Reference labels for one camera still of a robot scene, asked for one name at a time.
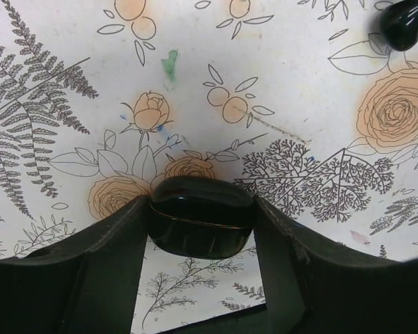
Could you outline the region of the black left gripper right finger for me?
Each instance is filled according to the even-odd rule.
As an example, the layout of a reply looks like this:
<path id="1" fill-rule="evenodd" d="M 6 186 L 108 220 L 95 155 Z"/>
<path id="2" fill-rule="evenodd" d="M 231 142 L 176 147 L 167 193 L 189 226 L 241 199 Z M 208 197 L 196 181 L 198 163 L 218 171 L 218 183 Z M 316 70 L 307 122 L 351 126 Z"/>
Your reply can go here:
<path id="1" fill-rule="evenodd" d="M 255 198 L 254 237 L 273 333 L 418 333 L 418 258 L 343 246 Z"/>

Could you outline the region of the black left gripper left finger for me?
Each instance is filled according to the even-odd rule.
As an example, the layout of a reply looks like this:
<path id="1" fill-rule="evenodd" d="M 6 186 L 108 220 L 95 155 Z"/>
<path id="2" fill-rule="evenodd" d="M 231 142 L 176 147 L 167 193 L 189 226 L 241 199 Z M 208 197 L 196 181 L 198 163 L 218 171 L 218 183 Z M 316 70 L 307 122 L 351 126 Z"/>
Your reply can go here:
<path id="1" fill-rule="evenodd" d="M 26 257 L 0 260 L 0 333 L 129 333 L 148 199 Z"/>

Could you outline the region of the black earbud charging case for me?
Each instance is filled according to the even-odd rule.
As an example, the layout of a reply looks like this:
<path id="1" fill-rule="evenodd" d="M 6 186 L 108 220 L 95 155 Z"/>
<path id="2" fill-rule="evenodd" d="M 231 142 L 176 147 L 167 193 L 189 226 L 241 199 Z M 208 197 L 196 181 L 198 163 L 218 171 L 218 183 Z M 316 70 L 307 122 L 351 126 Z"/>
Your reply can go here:
<path id="1" fill-rule="evenodd" d="M 147 228 L 154 244 L 179 256 L 223 260 L 237 255 L 256 222 L 252 196 L 221 180 L 174 176 L 149 198 Z"/>

